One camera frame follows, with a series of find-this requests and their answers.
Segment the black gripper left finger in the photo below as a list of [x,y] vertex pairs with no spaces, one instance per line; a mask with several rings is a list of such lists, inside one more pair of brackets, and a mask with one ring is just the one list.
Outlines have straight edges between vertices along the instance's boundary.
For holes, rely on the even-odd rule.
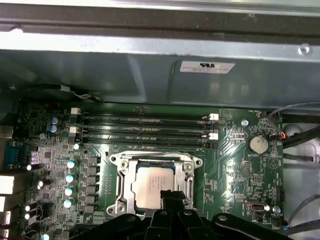
[[140,218],[127,213],[93,229],[95,240],[170,240],[174,213],[174,192],[160,192],[160,209]]

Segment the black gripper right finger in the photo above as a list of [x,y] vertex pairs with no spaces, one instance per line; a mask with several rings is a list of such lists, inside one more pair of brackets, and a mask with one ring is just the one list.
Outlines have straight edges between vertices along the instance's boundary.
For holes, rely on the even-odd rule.
[[289,240],[288,236],[248,222],[229,213],[219,213],[208,220],[187,209],[183,191],[173,192],[177,220],[184,240]]

